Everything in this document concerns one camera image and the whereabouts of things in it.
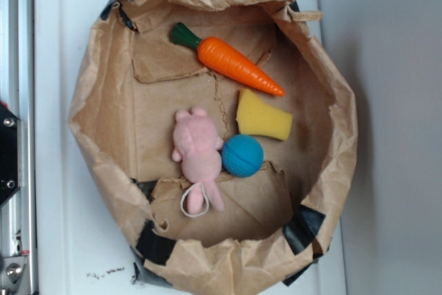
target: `yellow sponge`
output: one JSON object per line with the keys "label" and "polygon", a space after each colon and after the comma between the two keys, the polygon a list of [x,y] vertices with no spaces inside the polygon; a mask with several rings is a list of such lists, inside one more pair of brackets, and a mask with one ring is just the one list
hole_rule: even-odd
{"label": "yellow sponge", "polygon": [[267,104],[249,89],[243,88],[236,121],[241,134],[269,136],[285,141],[290,135],[293,115]]}

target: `crumpled paper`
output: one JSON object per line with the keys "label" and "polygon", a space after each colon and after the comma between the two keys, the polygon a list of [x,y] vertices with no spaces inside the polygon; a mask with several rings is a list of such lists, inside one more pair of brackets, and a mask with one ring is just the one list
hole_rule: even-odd
{"label": "crumpled paper", "polygon": [[[144,261],[177,289],[257,294],[329,248],[356,163],[356,105],[333,61],[309,36],[305,21],[321,14],[296,12],[294,2],[120,0],[91,29],[70,128],[128,244],[136,248],[147,220],[158,235],[177,240],[164,266]],[[134,30],[123,24],[121,10]],[[258,62],[286,95],[257,94],[294,115],[286,142],[257,137],[267,161],[260,172],[217,179],[227,210],[194,220],[174,207],[188,185],[171,159],[174,114],[203,106],[227,139],[238,133],[241,85],[205,68],[194,50],[170,42],[179,21]],[[149,198],[137,186],[156,180]],[[326,217],[314,244],[295,255],[281,227],[299,204]]]}

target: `bolt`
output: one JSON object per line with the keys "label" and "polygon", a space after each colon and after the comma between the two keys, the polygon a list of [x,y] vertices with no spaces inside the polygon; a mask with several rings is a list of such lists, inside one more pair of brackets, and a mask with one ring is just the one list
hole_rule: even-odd
{"label": "bolt", "polygon": [[12,119],[11,117],[7,117],[4,121],[3,124],[7,127],[13,127],[15,126],[15,121],[14,119]]}
{"label": "bolt", "polygon": [[23,270],[20,265],[12,263],[6,268],[6,276],[11,280],[11,283],[16,283],[20,279]]}
{"label": "bolt", "polygon": [[9,188],[9,189],[14,188],[14,187],[15,187],[15,181],[14,181],[14,180],[9,180],[9,181],[7,181],[7,182],[6,182],[6,186],[7,186],[7,188]]}

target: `blue ball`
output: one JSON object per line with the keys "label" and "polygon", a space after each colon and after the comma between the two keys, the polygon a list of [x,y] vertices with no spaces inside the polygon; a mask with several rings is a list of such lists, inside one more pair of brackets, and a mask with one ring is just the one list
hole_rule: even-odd
{"label": "blue ball", "polygon": [[259,171],[264,161],[261,144],[248,135],[229,138],[221,151],[222,165],[234,176],[245,178]]}

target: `gray wall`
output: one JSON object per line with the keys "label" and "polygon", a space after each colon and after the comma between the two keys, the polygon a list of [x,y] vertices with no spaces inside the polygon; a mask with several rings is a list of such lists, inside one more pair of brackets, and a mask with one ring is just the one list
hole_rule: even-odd
{"label": "gray wall", "polygon": [[358,103],[348,294],[442,294],[442,0],[320,6],[323,43]]}

